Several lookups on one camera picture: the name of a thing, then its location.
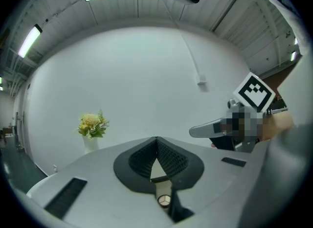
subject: black mesh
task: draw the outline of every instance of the black mesh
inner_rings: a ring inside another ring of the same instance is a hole
[[[129,158],[129,165],[137,174],[150,179],[156,158],[157,146],[154,141],[133,153]]]
[[[157,160],[170,179],[183,171],[188,165],[186,156],[178,153],[160,140],[157,140]]]

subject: white vase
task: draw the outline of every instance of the white vase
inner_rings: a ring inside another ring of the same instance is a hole
[[[82,136],[82,137],[83,137],[84,144],[85,144],[85,154],[99,150],[97,137],[94,137],[93,139],[89,139],[87,136]]]

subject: flower bouquet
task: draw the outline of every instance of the flower bouquet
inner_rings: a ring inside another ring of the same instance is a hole
[[[82,122],[79,125],[78,132],[83,136],[85,154],[98,150],[99,147],[97,137],[103,137],[109,126],[109,121],[103,117],[101,110],[98,115],[83,114],[80,120]]]

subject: white wall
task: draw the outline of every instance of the white wall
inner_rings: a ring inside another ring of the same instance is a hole
[[[10,124],[14,125],[12,120],[14,107],[14,99],[10,94],[0,91],[0,129],[8,127]]]
[[[99,109],[110,120],[100,148],[150,136],[210,144],[190,137],[188,130],[225,115],[248,67],[229,43],[181,24],[207,77],[207,86],[200,87],[179,31],[169,22],[153,25],[89,36],[59,48],[37,69],[27,124],[33,159],[47,174],[53,164],[61,169],[83,155],[82,138],[74,130],[82,113]]]
[[[22,117],[23,115],[23,97],[24,97],[24,93],[25,93],[25,87],[26,87],[27,83],[24,83],[19,92],[17,93],[17,95],[15,96],[14,99],[14,108],[13,108],[13,117],[15,117],[15,113],[18,112],[19,113],[19,117]]]

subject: cable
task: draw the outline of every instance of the cable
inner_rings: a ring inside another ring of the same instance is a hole
[[[178,24],[173,20],[172,15],[171,15],[170,11],[168,10],[168,8],[167,8],[167,6],[166,6],[164,0],[162,0],[162,2],[163,2],[164,6],[165,6],[165,8],[166,8],[167,13],[169,14],[169,16],[170,16],[170,18],[171,18],[171,20],[172,20],[172,22],[174,23],[174,25],[176,26],[177,30],[179,31],[180,36],[181,36],[183,42],[185,43],[185,45],[186,45],[186,47],[187,47],[187,50],[189,51],[189,54],[190,54],[191,59],[192,59],[192,61],[193,61],[193,63],[194,63],[194,66],[195,66],[197,75],[200,76],[200,71],[199,71],[198,64],[196,63],[196,60],[195,60],[194,56],[192,55],[192,52],[191,52],[191,50],[190,50],[190,48],[189,48],[189,45],[187,44],[187,41],[185,40],[183,34],[181,33]]]

